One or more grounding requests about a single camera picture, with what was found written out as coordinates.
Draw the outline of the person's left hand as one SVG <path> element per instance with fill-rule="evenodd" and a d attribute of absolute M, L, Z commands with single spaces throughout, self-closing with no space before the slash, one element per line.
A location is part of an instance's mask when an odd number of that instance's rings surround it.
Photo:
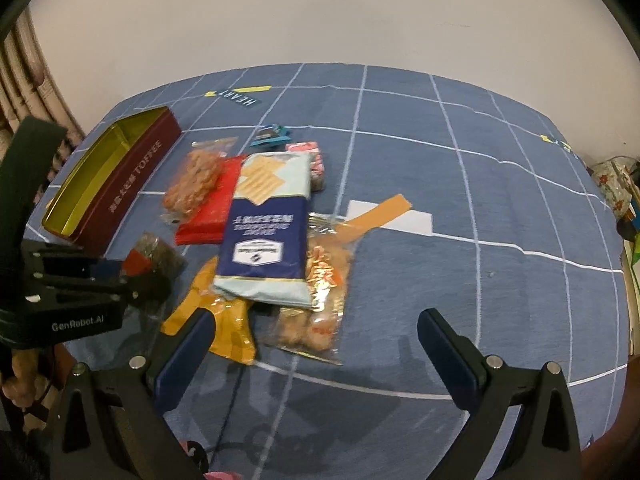
<path fill-rule="evenodd" d="M 52 408 L 62 385 L 55 348 L 13 350 L 11 374 L 1 376 L 3 395 L 26 411 L 35 405 Z"/>

